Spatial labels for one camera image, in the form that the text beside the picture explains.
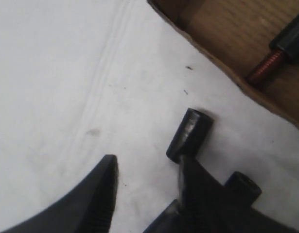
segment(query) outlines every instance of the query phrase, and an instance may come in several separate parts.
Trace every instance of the dust speck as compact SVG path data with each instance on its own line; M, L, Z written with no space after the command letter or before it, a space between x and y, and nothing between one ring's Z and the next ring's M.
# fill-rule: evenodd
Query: dust speck
M98 137L98 135L100 135L100 130L99 129L91 129L86 134L93 136L93 137Z

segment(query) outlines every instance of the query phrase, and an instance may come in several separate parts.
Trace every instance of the textured plastic surface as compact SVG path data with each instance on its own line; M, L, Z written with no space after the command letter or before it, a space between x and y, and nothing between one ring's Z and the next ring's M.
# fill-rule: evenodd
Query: textured plastic surface
M107 233L116 203L117 157L106 155L70 193L3 233Z

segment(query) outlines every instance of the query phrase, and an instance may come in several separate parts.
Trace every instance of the copper threaded rod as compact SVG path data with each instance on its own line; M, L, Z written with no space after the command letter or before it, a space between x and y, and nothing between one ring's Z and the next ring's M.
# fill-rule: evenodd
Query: copper threaded rod
M251 72L245 77L252 86L257 86L271 73L279 68L286 60L284 51L276 49L271 51Z

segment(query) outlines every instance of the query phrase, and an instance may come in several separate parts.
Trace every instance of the white surface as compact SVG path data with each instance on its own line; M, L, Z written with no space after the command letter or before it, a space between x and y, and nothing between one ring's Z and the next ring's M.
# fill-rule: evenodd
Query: white surface
M202 165L221 182L249 175L264 191L255 208L299 229L299 131L244 96L144 0L0 0L0 231L113 153L111 232L142 232L177 196L165 151L188 107L216 116Z

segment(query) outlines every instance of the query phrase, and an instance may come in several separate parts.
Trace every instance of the cylindrical boss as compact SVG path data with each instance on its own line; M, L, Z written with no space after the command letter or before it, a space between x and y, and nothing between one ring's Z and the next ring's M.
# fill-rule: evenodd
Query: cylindrical boss
M262 194L261 188L248 176L241 172L234 172L224 185L229 189L236 200L243 206L251 206Z
M299 14L270 42L269 48L284 51L291 63L299 58Z
M166 155L177 164L182 155L197 156L213 123L214 120L211 117L189 108L169 145Z

